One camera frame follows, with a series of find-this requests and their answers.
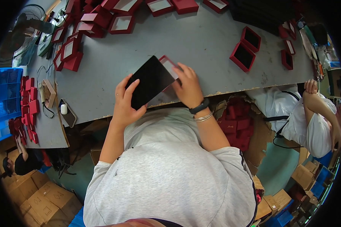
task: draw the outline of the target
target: black wristband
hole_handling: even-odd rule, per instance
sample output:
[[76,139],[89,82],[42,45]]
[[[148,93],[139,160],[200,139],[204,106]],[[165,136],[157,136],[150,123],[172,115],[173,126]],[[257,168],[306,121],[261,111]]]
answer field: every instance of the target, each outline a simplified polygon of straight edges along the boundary
[[210,104],[210,101],[207,98],[204,98],[199,106],[197,106],[197,107],[195,107],[193,109],[189,109],[189,111],[191,112],[191,114],[196,114],[199,111],[204,110],[205,108],[207,108],[209,104]]

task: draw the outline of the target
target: smartphone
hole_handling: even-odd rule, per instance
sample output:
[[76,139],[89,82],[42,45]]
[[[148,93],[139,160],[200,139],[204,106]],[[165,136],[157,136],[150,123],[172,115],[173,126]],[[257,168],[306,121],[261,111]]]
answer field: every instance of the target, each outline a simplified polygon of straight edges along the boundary
[[77,116],[74,114],[74,112],[72,111],[71,107],[69,107],[69,105],[67,104],[67,102],[62,98],[61,101],[59,102],[59,106],[58,106],[58,111],[61,112],[61,105],[62,104],[66,104],[67,105],[67,114],[62,115],[62,117],[64,118],[64,120],[66,120],[67,124],[73,128],[74,124],[77,121]]
[[132,75],[125,88],[137,79],[140,79],[140,83],[135,88],[131,99],[131,107],[135,110],[140,109],[174,82],[173,76],[155,56],[152,56]]

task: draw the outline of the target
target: person in black shirt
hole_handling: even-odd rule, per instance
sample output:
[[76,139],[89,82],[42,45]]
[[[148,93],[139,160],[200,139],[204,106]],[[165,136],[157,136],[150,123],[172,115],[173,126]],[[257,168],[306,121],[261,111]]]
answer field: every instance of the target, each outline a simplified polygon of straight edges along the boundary
[[4,167],[5,173],[11,177],[13,173],[26,175],[32,170],[40,170],[43,162],[38,161],[35,153],[31,150],[27,151],[18,139],[16,140],[16,144],[20,154],[15,160],[15,163],[8,157],[4,158],[2,166]]

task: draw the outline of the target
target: gray t-shirt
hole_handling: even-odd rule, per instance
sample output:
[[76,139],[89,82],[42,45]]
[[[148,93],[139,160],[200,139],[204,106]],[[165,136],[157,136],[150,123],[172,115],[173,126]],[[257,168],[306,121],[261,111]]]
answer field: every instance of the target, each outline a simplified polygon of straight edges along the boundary
[[148,112],[126,128],[124,140],[118,160],[95,166],[85,197],[87,227],[132,218],[184,227],[251,225],[255,190],[240,150],[204,150],[188,109]]

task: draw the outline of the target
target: worker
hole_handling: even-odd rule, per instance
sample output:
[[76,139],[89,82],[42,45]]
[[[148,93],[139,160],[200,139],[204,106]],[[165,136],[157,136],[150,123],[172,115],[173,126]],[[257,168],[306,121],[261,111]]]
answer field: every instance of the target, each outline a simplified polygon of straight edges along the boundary
[[38,161],[37,156],[32,150],[26,150],[20,139],[16,139],[16,145],[18,147],[19,156],[14,162],[5,157],[2,161],[2,166],[5,170],[5,173],[11,177],[13,173],[16,175],[26,175],[27,173],[33,170],[40,170],[43,166],[43,162]]
[[86,226],[250,226],[256,215],[252,176],[230,147],[203,98],[193,69],[173,68],[172,85],[187,108],[131,107],[128,75],[84,202]]
[[331,100],[318,93],[313,79],[306,81],[304,88],[303,97],[298,93],[297,84],[246,93],[255,100],[266,120],[270,120],[277,135],[295,141],[314,157],[321,158],[330,150],[341,148],[341,105],[337,110]]

